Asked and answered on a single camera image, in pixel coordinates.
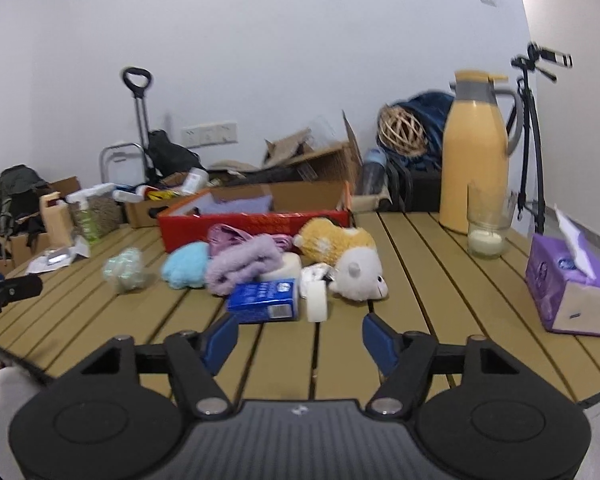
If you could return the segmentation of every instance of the glass cup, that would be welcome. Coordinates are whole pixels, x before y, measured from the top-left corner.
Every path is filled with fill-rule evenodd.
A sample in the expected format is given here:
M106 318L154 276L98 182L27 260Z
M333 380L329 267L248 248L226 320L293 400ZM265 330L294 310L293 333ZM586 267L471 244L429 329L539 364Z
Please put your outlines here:
M475 183L467 186L466 219L469 222L468 248L481 258L497 258L506 247L518 194L495 192Z

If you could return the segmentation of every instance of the white candle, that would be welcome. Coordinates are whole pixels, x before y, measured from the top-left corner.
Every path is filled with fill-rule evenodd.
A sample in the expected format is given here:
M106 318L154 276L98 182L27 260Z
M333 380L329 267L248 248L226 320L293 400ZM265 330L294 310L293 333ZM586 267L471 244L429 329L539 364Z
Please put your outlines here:
M494 231L476 229L469 233L469 249L484 256L499 256L504 249L504 237Z

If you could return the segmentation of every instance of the black tripod stand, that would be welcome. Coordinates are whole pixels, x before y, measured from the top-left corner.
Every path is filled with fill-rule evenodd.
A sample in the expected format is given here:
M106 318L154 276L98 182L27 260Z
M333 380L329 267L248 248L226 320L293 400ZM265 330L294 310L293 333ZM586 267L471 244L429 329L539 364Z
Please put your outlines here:
M536 111L536 99L534 98L531 88L529 88L529 73L538 70L542 75L549 78L552 82L556 82L558 78L551 72L547 72L542 68L538 68L536 63L540 59L555 63L556 65L567 68L573 67L573 61L569 54L562 54L555 50L543 48L535 43L529 43L526 48L526 57L517 56L511 60L511 66L522 70L522 76L518 78L518 94L522 99L522 107L524 110L523 131L525 134L524 152L522 159L522 179L520 181L520 193L518 195L518 220L522 218L522 210L528 210L535 221L536 233L544 232L544 178L542 174L542 151L540 146L540 126L538 124L538 112ZM516 120L516 107L513 108L507 121L507 133L511 131ZM538 174L538 199L526 201L526 174L529 165L529 143L530 133L533 128L534 146L536 148L536 170Z

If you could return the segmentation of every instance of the woven rattan ball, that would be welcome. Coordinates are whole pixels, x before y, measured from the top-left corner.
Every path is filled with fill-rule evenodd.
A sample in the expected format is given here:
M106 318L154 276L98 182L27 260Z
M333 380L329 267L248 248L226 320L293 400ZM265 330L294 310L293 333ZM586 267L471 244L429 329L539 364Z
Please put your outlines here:
M414 157L427 152L422 123L401 106L383 106L378 114L378 139L400 155Z

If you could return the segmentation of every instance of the wall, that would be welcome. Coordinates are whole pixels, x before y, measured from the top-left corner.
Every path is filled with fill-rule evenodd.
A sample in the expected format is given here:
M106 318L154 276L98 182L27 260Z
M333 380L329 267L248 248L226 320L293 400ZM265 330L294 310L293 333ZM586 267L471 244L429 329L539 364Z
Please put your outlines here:
M524 3L532 38L573 56L555 85L538 78L547 202L600 234L600 0Z
M14 117L0 113L0 132L26 137L31 149L20 158L26 152L47 178L77 173L93 184L99 151L137 138L119 78L136 65L155 76L151 126L173 140L184 126L237 121L238 144L200 149L203 163L258 164L264 139L318 117L344 138L343 108L364 150L385 102L446 89L458 68L515 76L509 60L529 39L522 0L497 1L51 0L35 17L47 28L40 34L37 7L27 9L25 27L7 16L28 0L0 0L0 85L27 73L17 98L2 105ZM27 55L10 55L22 35ZM5 73L7 65L15 68ZM14 159L0 156L0 167ZM511 172L520 172L520 150Z

